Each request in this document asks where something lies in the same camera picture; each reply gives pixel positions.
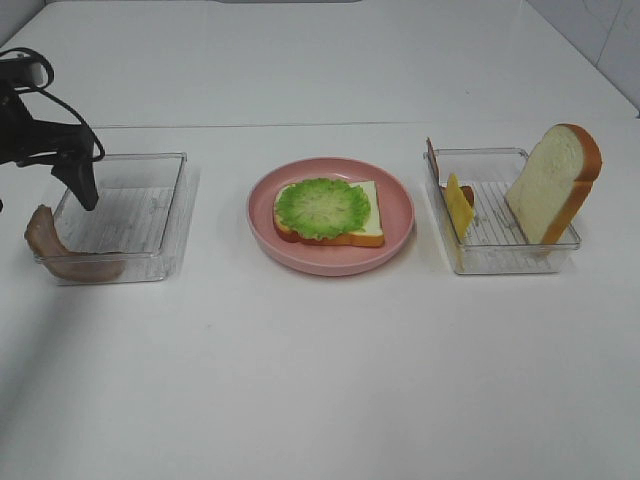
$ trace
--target white table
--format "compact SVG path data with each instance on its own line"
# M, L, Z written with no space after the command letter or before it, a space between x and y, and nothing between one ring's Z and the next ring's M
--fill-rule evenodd
M9 46L48 57L97 127L638 113L522 0L55 2Z
M111 153L201 169L184 265L56 287L21 238L47 169L0 176L0 478L640 477L637 122L577 120L605 165L556 275L452 273L422 152L530 149L548 121L110 129ZM259 249L254 183L299 158L379 165L416 230L374 271L322 278Z

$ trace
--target toast slice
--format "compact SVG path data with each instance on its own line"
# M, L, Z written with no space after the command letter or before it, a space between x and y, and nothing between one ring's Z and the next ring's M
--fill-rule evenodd
M598 145L582 127L558 124L534 147L505 194L529 243L556 243L600 173Z
M62 244L53 220L51 208L40 205L31 216L24 238L31 251L41 258L78 257L90 255L82 252L72 252ZM43 261L44 266L52 275L83 283L112 282L117 279L125 269L122 260L100 262L64 262Z
M298 232L282 223L282 219L276 213L275 206L282 193L295 184L285 185L276 195L273 205L273 223L278 236L291 243L300 242L307 245L351 245L354 247L381 247L384 245L384 232L380 222L380 210L378 207L378 192L373 180L365 182L353 182L350 185L360 186L369 198L371 213L369 218L359 230L343 233L335 238L322 238L319 240L301 237Z

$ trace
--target bread crust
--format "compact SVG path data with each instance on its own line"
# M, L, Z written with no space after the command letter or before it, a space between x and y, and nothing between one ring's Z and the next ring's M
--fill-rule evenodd
M578 213L587 195L589 195L593 182L598 178L602 168L600 149L593 137L578 125L570 123L562 123L560 125L569 128L578 138L582 146L583 167L573 181L573 188L569 198L567 198L567 201L542 236L540 243L543 244L553 244L560 239L573 217Z
M274 227L278 236L289 243L303 243L305 245L352 245L354 247L381 247L384 245L384 236L373 235L354 235L352 233L343 233L335 238L323 238L321 240L315 240L312 238L303 238L298 232L295 232L288 227L282 225L277 218L274 217Z

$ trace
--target cheese slice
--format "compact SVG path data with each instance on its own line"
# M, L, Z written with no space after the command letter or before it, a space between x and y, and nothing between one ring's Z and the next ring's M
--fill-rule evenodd
M447 188L444 190L444 199L456 234L459 239L462 239L467 233L471 220L473 220L473 208L458 185L458 177L455 173L449 175Z

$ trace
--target clear plastic container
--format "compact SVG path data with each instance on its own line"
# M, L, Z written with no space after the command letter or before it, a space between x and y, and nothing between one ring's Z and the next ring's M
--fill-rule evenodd
M35 255L36 262L62 285L157 281L175 272L197 190L186 160L178 153L105 156L94 164L100 198L91 212L68 189L57 200L49 193L61 243L81 254Z
M427 192L453 271L471 274L558 272L580 237L572 225L553 245L527 243L504 194L527 161L521 148L440 149L427 140ZM449 174L474 192L474 218L464 238L453 227L443 188Z

